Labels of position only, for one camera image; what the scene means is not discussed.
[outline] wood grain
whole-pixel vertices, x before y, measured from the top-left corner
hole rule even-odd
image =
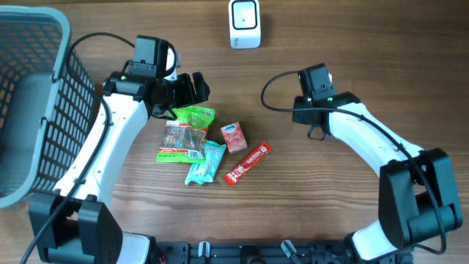
[[[262,46],[229,47],[227,1],[53,4],[73,27],[73,39],[113,32],[171,41],[180,72],[202,71],[216,110],[208,139],[239,121],[247,150],[226,154],[215,183],[184,185],[188,164],[158,164],[164,121],[151,119],[135,139],[114,189],[112,213],[121,228],[159,241],[279,241],[340,239],[377,218],[377,177],[336,139],[308,140],[305,125],[269,111],[259,100],[277,73],[327,63],[338,92],[351,91],[373,115],[410,142],[440,147],[452,158],[465,218],[469,218],[469,2],[268,1],[261,3]],[[106,37],[78,48],[96,81],[120,70],[133,52]],[[295,77],[272,85],[266,100],[290,107]],[[222,177],[262,140],[273,153],[235,187]],[[0,210],[0,263],[18,263],[32,239],[22,202]],[[448,251],[416,250],[415,263],[466,263],[469,227],[448,234]],[[437,239],[429,241],[439,247]],[[31,263],[37,263],[37,254]]]

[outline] red wrapper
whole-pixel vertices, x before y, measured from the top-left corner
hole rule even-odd
[[[229,187],[233,187],[244,176],[249,169],[256,165],[272,148],[267,142],[262,142],[251,154],[249,154],[240,165],[236,166],[229,174],[225,175],[224,180]]]
[[[241,131],[240,123],[236,122],[222,127],[221,133],[225,138],[226,146],[230,153],[235,153],[238,150],[244,150],[248,147],[243,132]]]

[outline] green packet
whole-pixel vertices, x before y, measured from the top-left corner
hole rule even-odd
[[[215,110],[200,106],[173,109],[175,121],[166,122],[163,141],[156,156],[158,162],[203,163],[203,144]]]

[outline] mesh basket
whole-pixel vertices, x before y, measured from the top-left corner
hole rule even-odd
[[[0,7],[0,208],[52,192],[92,127],[96,101],[64,66],[70,22],[45,7]],[[70,70],[94,83],[77,53]]]

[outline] white sensor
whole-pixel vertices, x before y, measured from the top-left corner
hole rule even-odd
[[[257,48],[261,44],[261,12],[258,0],[231,0],[228,4],[229,39],[232,48]]]

